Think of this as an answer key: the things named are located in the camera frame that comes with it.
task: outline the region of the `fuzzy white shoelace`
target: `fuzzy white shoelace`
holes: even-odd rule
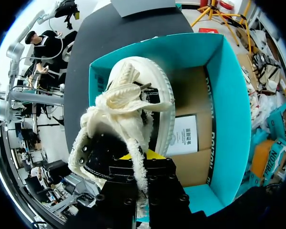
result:
[[[72,172],[93,180],[101,188],[104,179],[95,177],[87,172],[80,164],[81,149],[92,138],[99,122],[113,128],[126,143],[132,157],[134,177],[138,189],[147,193],[146,169],[143,166],[143,153],[148,150],[152,128],[144,128],[141,118],[142,109],[145,111],[161,112],[168,110],[173,103],[162,102],[151,104],[140,99],[141,88],[134,84],[140,73],[130,63],[124,63],[120,74],[115,77],[109,89],[95,99],[95,106],[89,107],[81,117],[81,130],[73,144],[69,157],[69,168]]]

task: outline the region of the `floor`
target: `floor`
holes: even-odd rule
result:
[[[183,14],[189,21],[192,23],[200,13],[197,10],[182,10]],[[236,54],[248,53],[248,51],[241,45],[239,38],[237,37],[240,46],[238,47],[228,30],[228,28],[224,25],[221,25],[215,21],[207,21],[208,16],[204,16],[200,22],[198,22],[194,27],[193,31],[198,32],[199,28],[213,28],[217,29],[220,34],[225,35],[227,40],[230,42],[234,52]],[[55,116],[60,119],[63,116],[63,108],[54,107],[49,110],[51,116]],[[46,125],[46,124],[57,124],[57,122],[52,118],[49,120],[45,114],[41,114],[37,119],[38,125]],[[57,160],[63,160],[65,162],[68,161],[69,152],[67,148],[65,132],[63,126],[55,125],[55,126],[40,126],[39,127],[39,136],[41,139],[43,150],[46,152],[48,157],[48,162],[53,162]]]
[[[182,10],[182,13],[184,14],[184,16],[186,17],[186,19],[189,21],[190,24],[193,23],[196,20],[196,18],[198,18],[201,14],[197,10]],[[209,16],[202,17],[201,20],[195,26],[193,26],[193,31],[198,32],[199,28],[217,29],[218,32],[220,34],[223,34],[226,37],[226,39],[230,42],[230,45],[231,45],[233,51],[235,52],[235,54],[247,54],[248,53],[248,51],[240,43],[240,40],[238,37],[236,37],[236,38],[239,42],[239,47],[237,46],[237,44],[236,44],[235,40],[233,39],[228,27],[220,24],[222,22],[222,20],[220,20],[219,17],[214,16],[212,19],[219,21],[220,23],[215,22],[215,21],[209,21],[208,17]],[[231,29],[235,33],[235,27],[231,26]]]

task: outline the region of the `teal shoe box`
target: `teal shoe box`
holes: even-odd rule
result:
[[[115,50],[90,65],[90,106],[95,105],[96,96],[105,90],[113,66],[131,56],[149,58],[166,73],[199,66],[207,72],[214,112],[212,166],[207,167],[209,176],[204,184],[184,189],[190,197],[192,212],[203,210],[209,216],[220,211],[232,203],[241,185],[251,138],[247,88],[229,42],[221,34],[184,33]]]

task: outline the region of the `office chair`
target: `office chair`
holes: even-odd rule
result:
[[[30,193],[32,196],[38,200],[40,203],[45,202],[45,203],[50,203],[50,199],[47,196],[47,193],[53,194],[55,200],[58,202],[59,200],[57,199],[55,192],[53,191],[52,188],[44,188],[37,177],[28,177],[24,179]]]

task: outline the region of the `clutter on shelf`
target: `clutter on shelf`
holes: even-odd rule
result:
[[[251,109],[251,143],[242,184],[236,197],[254,186],[277,183],[286,167],[286,79],[272,55],[258,48],[237,56]]]

